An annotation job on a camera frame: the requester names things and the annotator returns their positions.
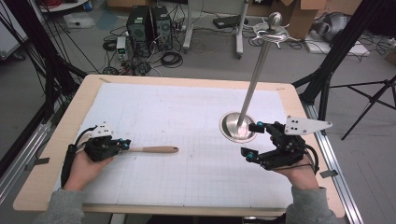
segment gray sleeve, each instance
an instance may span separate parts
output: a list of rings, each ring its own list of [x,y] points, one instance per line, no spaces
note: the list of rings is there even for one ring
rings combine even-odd
[[[33,221],[34,224],[43,223],[81,223],[84,213],[81,210],[85,193],[59,189],[50,197],[49,208]]]
[[[338,223],[334,212],[327,205],[326,189],[296,189],[291,187],[293,204],[286,210],[286,223],[329,224]]]

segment white grid paper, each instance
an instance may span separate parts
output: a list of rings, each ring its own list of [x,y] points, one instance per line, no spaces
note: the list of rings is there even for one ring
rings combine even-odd
[[[286,177],[246,162],[240,147],[275,147],[268,134],[245,144],[226,139],[220,118],[240,111],[246,90],[106,83],[80,131],[106,121],[133,147],[175,146],[178,153],[124,152],[87,188],[85,203],[286,208]],[[276,91],[255,91],[256,121],[285,122]]]

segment hand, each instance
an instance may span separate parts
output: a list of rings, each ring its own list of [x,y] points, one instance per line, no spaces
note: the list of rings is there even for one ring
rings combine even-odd
[[[69,179],[64,185],[64,190],[83,191],[85,186],[93,181],[101,173],[103,168],[112,161],[113,157],[94,162],[84,150],[76,153]]]
[[[297,189],[319,189],[319,184],[312,166],[306,164],[311,164],[311,161],[304,155],[302,160],[294,163],[292,166],[279,167],[274,169],[274,171],[287,177],[290,183]]]

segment computer tower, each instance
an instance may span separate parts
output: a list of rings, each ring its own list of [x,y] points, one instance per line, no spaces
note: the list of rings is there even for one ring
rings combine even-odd
[[[164,6],[157,6],[151,9],[151,13],[158,49],[172,49],[172,22],[168,10]]]
[[[154,39],[149,6],[132,6],[126,22],[134,57],[148,57]]]

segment concrete floor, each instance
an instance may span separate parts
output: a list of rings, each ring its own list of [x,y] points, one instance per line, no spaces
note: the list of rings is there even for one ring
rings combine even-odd
[[[103,38],[109,35],[110,30],[125,24],[126,14],[109,11],[99,4],[89,15],[94,18],[96,26],[72,32],[70,35],[95,67],[100,68],[105,65]],[[211,19],[213,17],[204,16],[195,25],[214,28]],[[251,47],[248,40],[244,39],[244,55],[238,60],[233,35],[194,31],[192,38],[194,41],[191,49],[182,55],[183,64],[179,68],[157,68],[163,77],[250,81],[260,48]],[[64,38],[64,44],[73,65],[84,71],[93,70],[70,40]],[[373,50],[370,56],[364,57],[361,62],[354,56],[346,57],[336,70],[332,85],[382,81],[395,76],[395,65],[386,62],[384,56],[374,50],[376,44],[365,47]],[[281,49],[272,46],[260,81],[292,83],[313,73],[324,58],[323,54],[308,53],[304,46],[301,49],[292,49],[287,44],[281,44]],[[158,77],[160,74],[152,70],[148,75]],[[382,86],[370,85],[359,89],[367,94],[374,94]],[[3,156],[42,105],[44,95],[29,60],[0,62],[0,92],[0,156]],[[381,100],[393,105],[391,90],[385,92]],[[350,136],[344,141],[341,140],[367,104],[367,98],[352,90],[331,89],[327,120],[333,122],[333,127],[327,134],[364,223],[395,223],[394,110],[375,104]],[[28,172],[22,174],[14,189],[1,204],[1,223],[30,223],[36,216],[36,213],[18,212],[12,208],[13,200],[28,175]],[[87,214],[85,222],[100,224],[107,223],[108,219],[107,214]]]

